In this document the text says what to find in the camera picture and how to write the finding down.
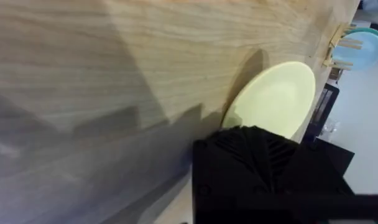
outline white surface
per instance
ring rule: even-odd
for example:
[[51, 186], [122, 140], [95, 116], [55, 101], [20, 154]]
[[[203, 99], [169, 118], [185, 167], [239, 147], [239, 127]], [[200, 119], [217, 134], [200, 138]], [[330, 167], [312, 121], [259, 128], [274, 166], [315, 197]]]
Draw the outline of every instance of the white surface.
[[329, 118], [340, 127], [331, 137], [355, 152], [344, 178], [360, 194], [378, 194], [378, 63], [364, 72], [345, 71]]
[[285, 62], [255, 76], [229, 106], [222, 126], [258, 126], [290, 139], [306, 118], [315, 76], [301, 62]]
[[363, 10], [378, 12], [378, 0], [363, 0]]

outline black plastic part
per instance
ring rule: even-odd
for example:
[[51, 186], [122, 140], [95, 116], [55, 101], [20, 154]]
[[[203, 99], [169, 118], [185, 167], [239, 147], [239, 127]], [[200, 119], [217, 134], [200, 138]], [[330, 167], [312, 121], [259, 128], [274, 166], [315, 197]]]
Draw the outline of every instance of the black plastic part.
[[353, 195], [317, 148], [257, 127], [204, 141], [193, 148], [195, 224], [378, 220], [378, 196]]

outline wooden surface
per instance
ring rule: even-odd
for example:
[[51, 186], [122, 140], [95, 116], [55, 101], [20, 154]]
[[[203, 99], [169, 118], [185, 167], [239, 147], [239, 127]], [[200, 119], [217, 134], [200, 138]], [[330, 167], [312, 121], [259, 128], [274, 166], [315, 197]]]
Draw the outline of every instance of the wooden surface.
[[152, 222], [257, 73], [305, 62], [320, 94], [358, 2], [0, 0], [0, 223]]

